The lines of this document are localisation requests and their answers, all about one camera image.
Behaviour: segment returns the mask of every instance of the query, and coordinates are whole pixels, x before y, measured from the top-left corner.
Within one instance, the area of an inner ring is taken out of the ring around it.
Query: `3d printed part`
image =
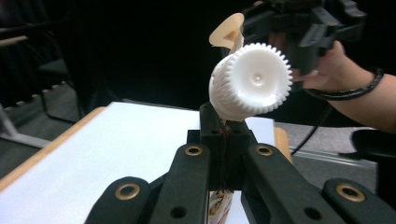
[[[209,83],[210,103],[221,119],[243,121],[270,112],[291,89],[288,60],[276,48],[250,44],[221,60]]]

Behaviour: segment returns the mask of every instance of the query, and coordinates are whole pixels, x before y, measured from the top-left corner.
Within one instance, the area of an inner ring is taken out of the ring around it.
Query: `white object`
[[[275,144],[271,119],[250,118],[247,126],[257,141]],[[198,111],[112,103],[0,192],[0,223],[84,223],[113,181],[151,182],[168,172],[187,130],[199,127]],[[248,223],[240,197],[234,194],[227,223]]]
[[[276,48],[250,44],[215,67],[209,83],[210,103],[225,120],[242,121],[270,112],[291,89],[288,60]]]

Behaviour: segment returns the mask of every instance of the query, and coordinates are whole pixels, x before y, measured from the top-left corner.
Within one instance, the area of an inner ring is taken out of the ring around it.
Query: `black cable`
[[[303,141],[290,153],[291,156],[293,156],[296,152],[298,152],[306,142],[314,135],[315,131],[320,127],[324,121],[326,121],[327,117],[332,113],[332,106],[327,105],[322,114],[320,115],[317,124],[311,129],[311,131],[308,133],[308,135],[303,139]]]

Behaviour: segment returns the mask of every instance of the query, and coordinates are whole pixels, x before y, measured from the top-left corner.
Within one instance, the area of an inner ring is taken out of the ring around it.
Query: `hand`
[[[285,33],[272,33],[269,36],[269,44],[287,56],[286,41]],[[347,60],[342,44],[339,41],[334,41],[333,48],[327,50],[326,54],[319,58],[315,70],[302,76],[299,69],[292,69],[291,75],[293,81],[302,81],[306,89],[343,91],[345,85],[342,70]]]

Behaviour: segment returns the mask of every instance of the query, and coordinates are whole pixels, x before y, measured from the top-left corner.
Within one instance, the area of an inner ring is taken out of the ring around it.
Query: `bracelet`
[[[360,89],[350,90],[350,91],[337,91],[337,92],[318,91],[313,89],[304,89],[304,90],[308,94],[317,97],[320,100],[327,100],[327,101],[352,100],[372,91],[378,85],[381,78],[384,76],[384,69],[382,68],[372,68],[369,69],[369,71],[375,74],[375,79],[368,86]]]

